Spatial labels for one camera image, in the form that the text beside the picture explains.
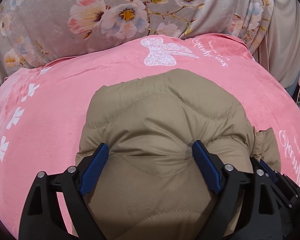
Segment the olive quilted puffer jacket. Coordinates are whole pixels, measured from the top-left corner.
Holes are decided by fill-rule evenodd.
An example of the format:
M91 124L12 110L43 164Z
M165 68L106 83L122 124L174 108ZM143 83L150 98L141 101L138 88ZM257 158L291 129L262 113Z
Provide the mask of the olive quilted puffer jacket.
M273 130L256 131L233 95L193 72L174 69L95 92L76 162L101 143L109 147L85 197L107 239L194 239L215 204L192 156L196 140L242 172L252 172L251 157L281 168Z

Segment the pink butterfly print blanket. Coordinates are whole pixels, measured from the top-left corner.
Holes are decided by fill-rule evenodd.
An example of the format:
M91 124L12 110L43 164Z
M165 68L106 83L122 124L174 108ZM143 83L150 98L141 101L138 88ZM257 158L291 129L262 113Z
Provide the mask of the pink butterfly print blanket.
M75 162L89 102L97 89L175 68L234 95L256 129L271 127L282 168L300 186L300 109L233 36L188 40L150 36L116 48L21 69L0 87L0 219L17 236L36 173Z

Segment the beige curtain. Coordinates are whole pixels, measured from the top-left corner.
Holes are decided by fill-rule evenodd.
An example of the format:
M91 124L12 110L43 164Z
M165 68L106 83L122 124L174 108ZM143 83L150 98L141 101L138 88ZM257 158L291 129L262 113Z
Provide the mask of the beige curtain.
M274 0L270 25L254 58L283 88L296 81L300 75L298 0Z

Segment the grey floral bedding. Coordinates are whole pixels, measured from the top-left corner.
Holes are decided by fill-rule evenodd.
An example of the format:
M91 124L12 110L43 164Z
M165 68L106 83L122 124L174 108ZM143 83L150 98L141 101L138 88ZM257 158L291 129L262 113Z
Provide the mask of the grey floral bedding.
M2 0L0 84L20 68L148 35L230 34L255 51L273 10L274 0Z

